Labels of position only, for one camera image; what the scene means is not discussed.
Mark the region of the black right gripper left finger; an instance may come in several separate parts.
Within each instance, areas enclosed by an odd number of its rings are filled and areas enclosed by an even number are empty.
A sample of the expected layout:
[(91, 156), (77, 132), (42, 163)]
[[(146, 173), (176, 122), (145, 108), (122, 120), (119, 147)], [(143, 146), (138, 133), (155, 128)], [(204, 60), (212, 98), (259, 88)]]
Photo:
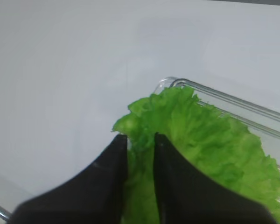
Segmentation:
[(118, 134), (83, 171), (20, 204), (7, 223), (119, 224), (127, 176), (127, 136)]

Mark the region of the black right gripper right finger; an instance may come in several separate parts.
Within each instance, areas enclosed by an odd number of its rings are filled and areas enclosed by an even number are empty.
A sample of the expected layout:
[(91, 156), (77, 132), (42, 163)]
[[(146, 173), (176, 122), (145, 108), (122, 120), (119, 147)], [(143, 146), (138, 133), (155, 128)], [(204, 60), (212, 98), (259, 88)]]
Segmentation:
[(157, 133), (154, 191), (163, 224), (280, 224), (280, 172), (251, 133)]

